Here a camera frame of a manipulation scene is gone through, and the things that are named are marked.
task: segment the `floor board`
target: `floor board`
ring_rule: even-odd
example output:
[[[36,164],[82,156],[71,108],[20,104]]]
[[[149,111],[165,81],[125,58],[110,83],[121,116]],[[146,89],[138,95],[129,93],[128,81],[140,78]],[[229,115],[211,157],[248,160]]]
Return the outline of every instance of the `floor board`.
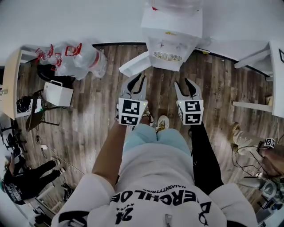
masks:
[[[48,145],[61,158],[84,173],[91,172],[95,158],[114,122],[115,104],[121,84],[126,79],[118,68],[146,51],[145,46],[135,45],[104,46],[102,49],[108,58],[106,75],[103,78],[94,78],[89,74],[85,79],[75,81],[71,106],[46,112],[46,121],[60,123],[60,126],[40,124],[38,130],[33,129],[27,133],[26,118],[17,119],[28,141],[28,153],[25,156],[31,167],[36,168],[47,161],[41,153],[40,145],[35,141],[35,136],[40,135],[42,144]],[[182,65],[180,72],[151,67],[144,71],[143,75],[147,77],[147,100],[155,122],[159,115],[168,115],[170,127],[179,130],[189,146],[189,127],[182,126],[178,116],[174,82],[180,82],[185,93],[188,93],[188,90],[184,78],[194,80],[201,87],[204,99],[203,122],[225,183],[236,183],[246,176],[240,168],[232,164],[232,151],[227,137],[233,122],[238,121],[244,130],[262,138],[278,138],[278,134],[283,133],[283,119],[263,111],[231,105],[233,100],[264,104],[265,95],[272,93],[272,83],[266,82],[264,76],[254,71],[235,69],[234,63],[230,60],[194,52]],[[17,97],[42,89],[44,83],[36,74],[36,63],[23,65],[20,68]],[[49,150],[44,152],[48,158],[52,156]],[[243,165],[256,165],[254,160],[245,157],[238,157],[238,161]],[[64,166],[65,179],[57,179],[56,185],[66,181],[75,187],[82,174],[66,164]],[[249,188],[240,189],[251,203],[259,196],[258,192]],[[62,200],[62,194],[62,190],[56,189],[43,200],[48,206],[53,207]]]

